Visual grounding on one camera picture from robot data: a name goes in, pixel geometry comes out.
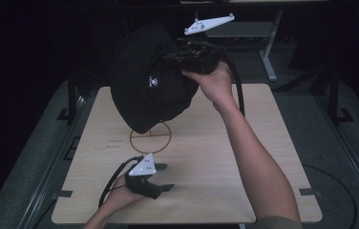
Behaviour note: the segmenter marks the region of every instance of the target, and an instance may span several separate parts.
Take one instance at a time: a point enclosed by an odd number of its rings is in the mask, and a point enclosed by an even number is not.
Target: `wrist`
[[[220,103],[214,103],[213,105],[223,119],[240,112],[240,109],[233,98],[224,100]]]
[[[104,202],[99,208],[99,211],[102,212],[102,216],[109,218],[119,210],[120,209],[117,208],[117,204],[113,204],[111,201]]]
[[[83,229],[104,228],[115,212],[117,209],[104,203],[87,221]]]

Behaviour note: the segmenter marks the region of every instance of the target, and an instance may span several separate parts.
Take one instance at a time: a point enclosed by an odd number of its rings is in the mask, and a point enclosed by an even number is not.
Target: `circle drawn on board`
[[[170,127],[166,123],[160,122],[144,135],[132,131],[129,138],[130,144],[139,153],[155,154],[167,148],[171,137]]]

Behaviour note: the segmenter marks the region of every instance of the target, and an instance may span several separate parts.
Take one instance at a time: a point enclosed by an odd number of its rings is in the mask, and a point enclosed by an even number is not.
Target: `wooden board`
[[[265,84],[243,85],[243,92],[247,120],[290,180],[302,221],[319,221],[322,213],[315,197],[300,195],[299,189],[310,188],[310,185],[272,92]],[[149,180],[176,186],[156,200],[147,198],[129,206],[115,214],[110,222],[255,221],[222,119],[201,91],[195,95],[190,108],[166,124],[172,138],[164,150],[154,154],[154,160],[167,163],[168,168]],[[130,144],[130,133],[131,129],[114,105],[110,88],[100,89],[63,186],[63,190],[73,194],[70,198],[58,199],[53,222],[85,223],[91,217],[117,167],[130,157],[140,155]],[[167,131],[159,124],[152,133]],[[133,138],[133,141],[138,148],[152,151],[163,146],[167,139],[158,135]]]

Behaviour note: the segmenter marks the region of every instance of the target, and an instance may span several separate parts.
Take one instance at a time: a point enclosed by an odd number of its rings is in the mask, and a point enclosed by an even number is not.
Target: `white logo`
[[[150,88],[158,87],[158,79],[153,78],[153,76],[150,76],[150,78],[149,78],[149,87]]]

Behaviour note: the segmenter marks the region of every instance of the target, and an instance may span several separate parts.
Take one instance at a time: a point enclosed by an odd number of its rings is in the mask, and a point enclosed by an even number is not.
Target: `forearm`
[[[85,223],[83,229],[100,229],[104,228],[111,216],[116,212],[114,208],[102,205],[93,216]]]
[[[244,190],[257,219],[281,216],[300,221],[285,174],[233,102],[216,105],[225,123]]]

